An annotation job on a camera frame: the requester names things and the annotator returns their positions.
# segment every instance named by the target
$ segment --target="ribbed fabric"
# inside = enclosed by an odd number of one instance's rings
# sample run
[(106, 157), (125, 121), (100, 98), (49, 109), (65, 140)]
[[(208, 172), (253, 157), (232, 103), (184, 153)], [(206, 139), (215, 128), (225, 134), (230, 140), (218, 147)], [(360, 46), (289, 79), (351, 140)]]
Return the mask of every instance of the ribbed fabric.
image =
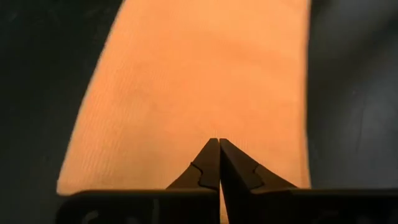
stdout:
[(126, 0), (58, 193), (165, 188), (214, 137), (308, 187), (307, 21), (299, 0)]

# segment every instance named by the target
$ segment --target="dark background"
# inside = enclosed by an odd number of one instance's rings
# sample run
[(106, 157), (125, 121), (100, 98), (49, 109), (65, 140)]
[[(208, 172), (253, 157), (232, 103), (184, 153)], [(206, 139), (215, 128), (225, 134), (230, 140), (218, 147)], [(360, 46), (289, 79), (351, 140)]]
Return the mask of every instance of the dark background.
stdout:
[[(52, 223), (81, 99), (121, 0), (0, 0), (0, 223)], [(315, 188), (398, 186), (398, 1), (314, 0)]]

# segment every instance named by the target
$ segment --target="orange cloth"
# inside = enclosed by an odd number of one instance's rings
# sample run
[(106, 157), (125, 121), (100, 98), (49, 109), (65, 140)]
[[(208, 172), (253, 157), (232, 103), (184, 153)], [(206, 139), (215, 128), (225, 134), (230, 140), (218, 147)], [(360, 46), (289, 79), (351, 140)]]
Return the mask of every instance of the orange cloth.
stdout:
[(306, 1), (125, 0), (58, 193), (165, 188), (209, 138), (309, 187), (307, 26)]

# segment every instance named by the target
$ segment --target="knit fabric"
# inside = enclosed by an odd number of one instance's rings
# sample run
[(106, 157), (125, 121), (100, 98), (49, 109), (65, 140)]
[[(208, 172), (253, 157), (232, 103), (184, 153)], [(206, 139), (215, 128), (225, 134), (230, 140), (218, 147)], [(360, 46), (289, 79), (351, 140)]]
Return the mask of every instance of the knit fabric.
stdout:
[(58, 193), (164, 189), (209, 138), (227, 138), (309, 187), (307, 26), (307, 2), (299, 0), (124, 1)]

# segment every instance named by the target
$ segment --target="orange fabric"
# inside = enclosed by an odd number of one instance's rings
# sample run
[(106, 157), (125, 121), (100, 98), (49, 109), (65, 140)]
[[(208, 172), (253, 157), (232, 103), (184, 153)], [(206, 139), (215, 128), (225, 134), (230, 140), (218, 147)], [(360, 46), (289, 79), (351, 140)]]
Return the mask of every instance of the orange fabric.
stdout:
[(214, 137), (308, 187), (307, 17), (299, 0), (124, 1), (58, 193), (164, 188)]

